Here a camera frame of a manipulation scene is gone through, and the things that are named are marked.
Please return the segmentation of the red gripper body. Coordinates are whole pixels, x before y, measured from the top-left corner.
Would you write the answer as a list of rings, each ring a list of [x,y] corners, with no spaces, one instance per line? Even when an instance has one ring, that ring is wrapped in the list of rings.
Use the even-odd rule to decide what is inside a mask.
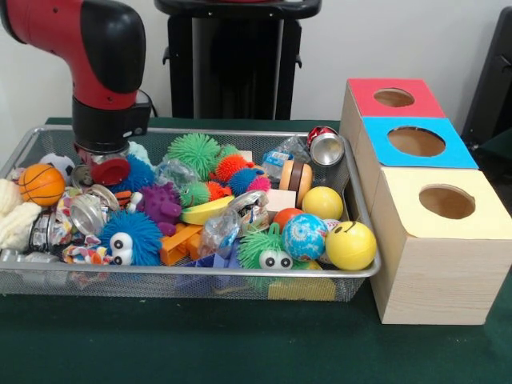
[[[125,180],[130,173],[130,163],[127,159],[128,145],[120,151],[108,154],[96,154],[78,144],[75,144],[74,148],[81,160],[89,167],[90,176],[97,184],[115,186]]]

